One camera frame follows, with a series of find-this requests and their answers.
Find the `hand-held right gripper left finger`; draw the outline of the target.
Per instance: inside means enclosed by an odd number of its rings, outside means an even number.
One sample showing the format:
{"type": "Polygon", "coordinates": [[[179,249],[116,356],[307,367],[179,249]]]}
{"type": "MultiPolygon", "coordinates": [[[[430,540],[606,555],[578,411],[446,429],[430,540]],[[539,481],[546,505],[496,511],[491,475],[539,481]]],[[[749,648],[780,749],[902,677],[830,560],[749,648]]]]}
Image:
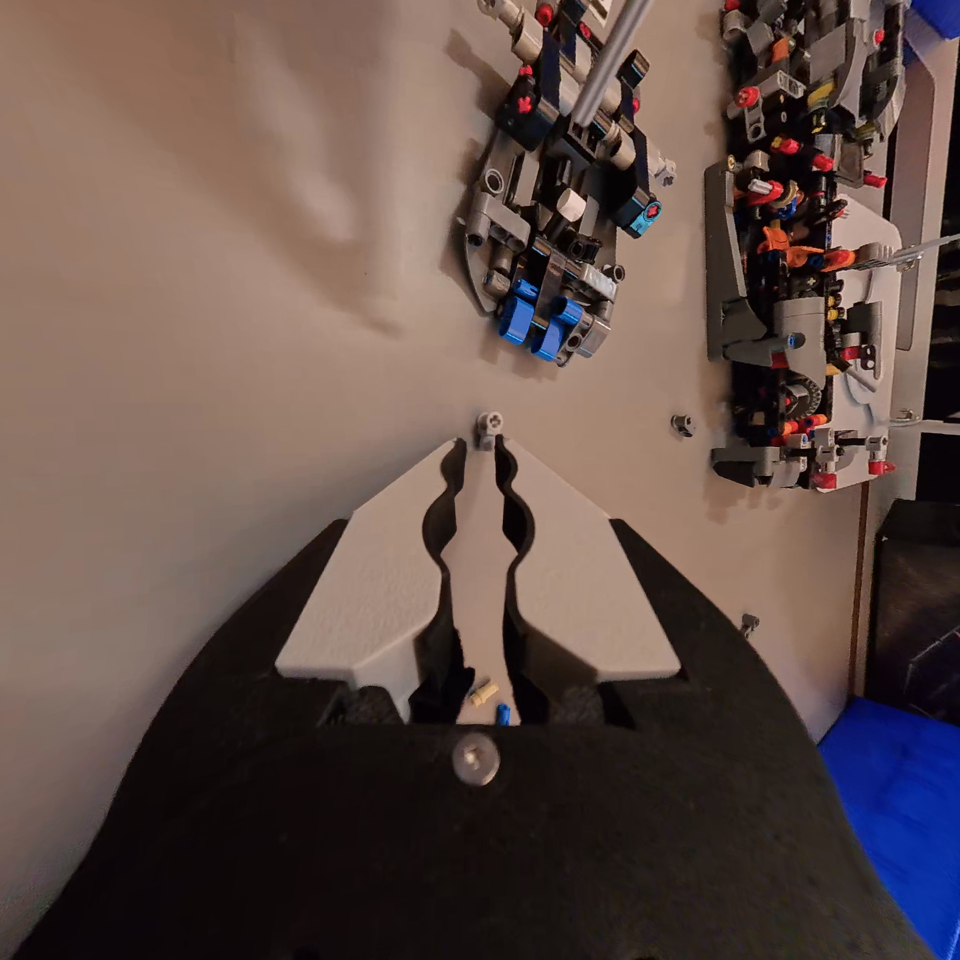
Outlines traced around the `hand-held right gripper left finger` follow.
{"type": "Polygon", "coordinates": [[[275,660],[289,679],[386,691],[402,722],[455,660],[450,570],[467,445],[448,440],[354,510],[275,660]]]}

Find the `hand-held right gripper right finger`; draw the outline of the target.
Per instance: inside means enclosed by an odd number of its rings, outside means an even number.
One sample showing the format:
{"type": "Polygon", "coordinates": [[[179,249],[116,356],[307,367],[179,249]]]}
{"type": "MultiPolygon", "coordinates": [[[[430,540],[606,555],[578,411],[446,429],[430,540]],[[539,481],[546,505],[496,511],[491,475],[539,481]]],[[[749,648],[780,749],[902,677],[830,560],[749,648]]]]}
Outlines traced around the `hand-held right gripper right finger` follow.
{"type": "Polygon", "coordinates": [[[604,712],[603,685],[683,666],[613,519],[515,440],[494,447],[506,574],[503,650],[520,724],[604,712]]]}

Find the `small lego gearbox assembly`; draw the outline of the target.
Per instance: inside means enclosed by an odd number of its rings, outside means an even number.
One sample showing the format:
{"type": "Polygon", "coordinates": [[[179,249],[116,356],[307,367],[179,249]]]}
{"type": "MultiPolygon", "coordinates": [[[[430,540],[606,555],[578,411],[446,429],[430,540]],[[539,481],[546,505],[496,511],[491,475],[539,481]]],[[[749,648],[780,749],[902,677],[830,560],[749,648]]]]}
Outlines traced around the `small lego gearbox assembly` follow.
{"type": "Polygon", "coordinates": [[[618,238],[648,233],[677,168],[640,127],[650,66],[631,43],[589,125],[570,123],[608,38],[591,26],[606,25],[608,2],[477,6],[507,29],[519,68],[462,222],[465,268],[498,335],[562,368],[610,335],[626,276],[618,238]]]}

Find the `large lego car chassis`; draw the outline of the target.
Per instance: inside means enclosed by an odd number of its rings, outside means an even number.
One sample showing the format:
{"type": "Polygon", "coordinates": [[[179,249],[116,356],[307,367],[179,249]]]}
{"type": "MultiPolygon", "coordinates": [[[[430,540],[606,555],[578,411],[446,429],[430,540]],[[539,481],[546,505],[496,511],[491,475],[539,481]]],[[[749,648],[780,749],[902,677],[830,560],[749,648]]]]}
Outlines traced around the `large lego car chassis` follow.
{"type": "Polygon", "coordinates": [[[842,188],[867,168],[906,95],[910,2],[725,2],[726,159],[704,171],[706,345],[730,373],[730,436],[714,473],[748,488],[825,494],[857,462],[890,472],[876,428],[839,428],[834,380],[881,362],[876,309],[846,273],[894,267],[883,241],[841,246],[842,188]]]}

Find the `black box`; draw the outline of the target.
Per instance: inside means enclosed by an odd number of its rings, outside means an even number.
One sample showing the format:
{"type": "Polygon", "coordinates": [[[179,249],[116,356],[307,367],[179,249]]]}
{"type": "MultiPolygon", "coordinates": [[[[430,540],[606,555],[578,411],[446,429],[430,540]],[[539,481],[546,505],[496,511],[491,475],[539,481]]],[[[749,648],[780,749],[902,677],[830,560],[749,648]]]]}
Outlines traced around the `black box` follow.
{"type": "Polygon", "coordinates": [[[865,694],[959,725],[959,506],[894,501],[874,551],[865,694]]]}

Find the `blue plastic bin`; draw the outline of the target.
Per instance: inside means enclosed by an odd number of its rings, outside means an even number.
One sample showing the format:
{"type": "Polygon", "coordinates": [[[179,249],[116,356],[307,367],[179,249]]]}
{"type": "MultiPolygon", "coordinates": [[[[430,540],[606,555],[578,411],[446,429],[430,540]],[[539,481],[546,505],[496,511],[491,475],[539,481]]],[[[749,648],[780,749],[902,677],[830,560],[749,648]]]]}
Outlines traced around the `blue plastic bin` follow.
{"type": "Polygon", "coordinates": [[[941,959],[959,957],[959,729],[855,698],[820,743],[846,816],[941,959]]]}

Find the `white book stand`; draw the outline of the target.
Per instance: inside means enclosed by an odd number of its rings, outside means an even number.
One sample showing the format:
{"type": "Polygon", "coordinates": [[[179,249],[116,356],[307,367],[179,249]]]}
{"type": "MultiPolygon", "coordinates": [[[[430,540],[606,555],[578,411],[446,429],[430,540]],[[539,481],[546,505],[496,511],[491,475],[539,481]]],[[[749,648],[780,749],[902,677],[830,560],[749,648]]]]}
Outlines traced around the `white book stand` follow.
{"type": "MultiPolygon", "coordinates": [[[[958,39],[943,39],[914,10],[907,15],[904,37],[914,57],[905,68],[906,94],[895,135],[886,144],[892,159],[888,212],[878,190],[854,189],[834,230],[844,247],[872,238],[893,244],[893,230],[905,247],[941,236],[958,39]]],[[[916,422],[893,428],[890,454],[897,470],[866,484],[871,506],[886,508],[895,499],[916,496],[936,281],[937,253],[928,250],[899,276],[898,305],[883,308],[883,361],[892,366],[882,374],[880,392],[892,411],[877,418],[888,422],[909,411],[916,422]]]]}

